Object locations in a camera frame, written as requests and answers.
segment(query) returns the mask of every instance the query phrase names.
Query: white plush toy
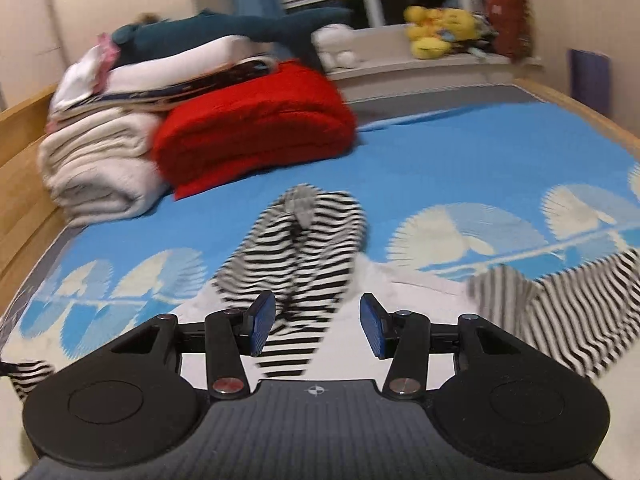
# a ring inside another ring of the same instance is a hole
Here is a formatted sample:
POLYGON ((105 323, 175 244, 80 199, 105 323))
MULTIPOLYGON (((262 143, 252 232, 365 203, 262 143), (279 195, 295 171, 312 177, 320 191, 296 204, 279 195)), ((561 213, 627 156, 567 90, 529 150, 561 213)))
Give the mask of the white plush toy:
POLYGON ((313 35, 318 57, 327 72, 338 68, 356 68, 360 59, 354 52, 355 31, 349 25, 334 23, 313 35))

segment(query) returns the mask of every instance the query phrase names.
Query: screw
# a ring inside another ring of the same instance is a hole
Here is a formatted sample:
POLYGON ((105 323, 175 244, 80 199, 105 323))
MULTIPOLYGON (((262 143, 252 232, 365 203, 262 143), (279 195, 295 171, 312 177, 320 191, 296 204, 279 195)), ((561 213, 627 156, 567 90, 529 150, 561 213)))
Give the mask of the screw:
POLYGON ((398 395, 412 395, 420 390, 420 383, 415 379, 394 379, 389 383, 389 389, 398 395))
POLYGON ((244 381, 236 377, 222 377, 212 385, 214 391, 219 394, 231 395, 236 394, 244 388, 244 381))

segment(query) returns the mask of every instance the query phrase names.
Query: striped clothing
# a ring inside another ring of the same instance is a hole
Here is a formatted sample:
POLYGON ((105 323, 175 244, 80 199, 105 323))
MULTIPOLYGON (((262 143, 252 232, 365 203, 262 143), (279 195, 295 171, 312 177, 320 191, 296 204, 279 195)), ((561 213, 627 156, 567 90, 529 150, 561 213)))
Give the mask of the striped clothing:
POLYGON ((18 364, 0 361, 0 377, 9 377, 15 392, 24 400, 38 384, 54 372, 46 361, 26 361, 18 364))
POLYGON ((262 290, 276 297, 276 321, 256 359, 265 377, 301 376, 347 291, 366 220, 346 192, 300 185, 265 210, 213 278, 230 306, 262 290))
POLYGON ((532 281, 495 267, 471 278, 480 316, 595 379, 640 334, 640 256, 629 250, 532 281))

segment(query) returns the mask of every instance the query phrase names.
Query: blue bed sheet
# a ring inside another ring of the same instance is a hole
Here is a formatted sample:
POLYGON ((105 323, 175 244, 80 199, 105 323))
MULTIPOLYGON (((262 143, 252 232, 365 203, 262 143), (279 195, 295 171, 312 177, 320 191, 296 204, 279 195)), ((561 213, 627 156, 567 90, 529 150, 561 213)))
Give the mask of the blue bed sheet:
POLYGON ((378 262, 462 280, 497 264, 537 277, 640 242, 633 158, 551 104, 461 108, 361 128, 342 158, 283 168, 87 228, 17 327, 60 326, 77 358, 193 297, 286 189, 347 190, 378 262))

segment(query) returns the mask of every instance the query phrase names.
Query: pink fabric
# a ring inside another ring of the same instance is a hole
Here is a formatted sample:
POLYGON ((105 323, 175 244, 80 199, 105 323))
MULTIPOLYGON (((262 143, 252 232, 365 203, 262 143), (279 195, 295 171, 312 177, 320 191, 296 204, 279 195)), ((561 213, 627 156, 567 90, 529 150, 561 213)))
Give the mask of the pink fabric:
MULTIPOLYGON (((108 34, 102 33, 98 36, 98 67, 95 71, 94 84, 92 85, 93 95, 104 92, 109 78, 109 71, 120 56, 119 47, 111 41, 108 34)), ((49 117, 49 121, 44 128, 46 134, 52 134, 60 129, 60 125, 55 118, 49 117)))
POLYGON ((111 36, 108 34, 102 33, 98 36, 98 46, 100 47, 100 66, 95 77, 94 94, 104 91, 107 86, 107 74, 120 56, 119 47, 111 41, 111 36))

